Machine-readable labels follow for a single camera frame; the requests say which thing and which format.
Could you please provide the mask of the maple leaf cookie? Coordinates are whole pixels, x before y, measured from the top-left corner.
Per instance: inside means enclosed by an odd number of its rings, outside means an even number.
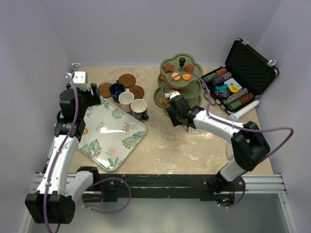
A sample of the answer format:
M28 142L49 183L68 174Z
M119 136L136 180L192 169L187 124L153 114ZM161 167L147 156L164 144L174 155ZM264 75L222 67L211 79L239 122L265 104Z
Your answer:
M163 81L166 81L166 77L164 75L160 75L160 79L163 80Z

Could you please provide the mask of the heart cookie light brown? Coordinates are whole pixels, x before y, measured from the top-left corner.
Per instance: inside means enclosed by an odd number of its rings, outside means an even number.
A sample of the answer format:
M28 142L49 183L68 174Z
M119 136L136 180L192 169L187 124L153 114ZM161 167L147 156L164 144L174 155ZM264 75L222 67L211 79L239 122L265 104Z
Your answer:
M184 66L184 70L188 73L193 73L194 65L193 64L186 65Z

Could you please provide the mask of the round orange cookie front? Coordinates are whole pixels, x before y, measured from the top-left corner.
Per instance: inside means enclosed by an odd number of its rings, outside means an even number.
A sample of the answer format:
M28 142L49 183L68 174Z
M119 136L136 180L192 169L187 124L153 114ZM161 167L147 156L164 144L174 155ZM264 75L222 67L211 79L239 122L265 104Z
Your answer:
M187 74L187 73L184 73L182 75L182 79L185 80L185 81L189 81L191 79L191 75L190 74Z

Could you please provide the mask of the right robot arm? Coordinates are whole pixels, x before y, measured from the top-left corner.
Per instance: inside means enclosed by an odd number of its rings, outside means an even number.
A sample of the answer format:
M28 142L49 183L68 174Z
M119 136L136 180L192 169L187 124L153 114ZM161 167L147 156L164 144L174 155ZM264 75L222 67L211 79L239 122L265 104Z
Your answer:
M234 179L246 171L252 171L270 152L270 147L259 131L256 123L237 123L208 114L199 106L190 107L179 92L166 93L169 104L167 109L172 124L212 133L227 141L233 151L233 159L219 171L216 184L227 191L234 184Z

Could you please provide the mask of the leaf pattern serving tray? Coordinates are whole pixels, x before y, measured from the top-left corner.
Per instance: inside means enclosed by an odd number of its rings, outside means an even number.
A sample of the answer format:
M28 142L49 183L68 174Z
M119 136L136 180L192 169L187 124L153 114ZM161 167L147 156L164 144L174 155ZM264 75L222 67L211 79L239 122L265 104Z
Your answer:
M146 134L146 126L101 97L88 108L78 149L106 171L115 171Z

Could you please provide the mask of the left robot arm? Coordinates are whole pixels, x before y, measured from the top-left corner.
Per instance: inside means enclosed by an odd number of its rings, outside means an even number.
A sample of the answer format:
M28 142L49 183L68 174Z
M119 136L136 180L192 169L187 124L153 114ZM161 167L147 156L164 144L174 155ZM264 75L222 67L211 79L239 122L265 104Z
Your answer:
M25 205L35 223L71 223L77 200L88 188L96 190L101 179L93 167L81 168L68 182L69 167L86 127L84 117L89 107L101 103L100 92L95 83L73 89L70 84L59 97L61 110L56 116L54 143L50 161L36 191L27 194Z

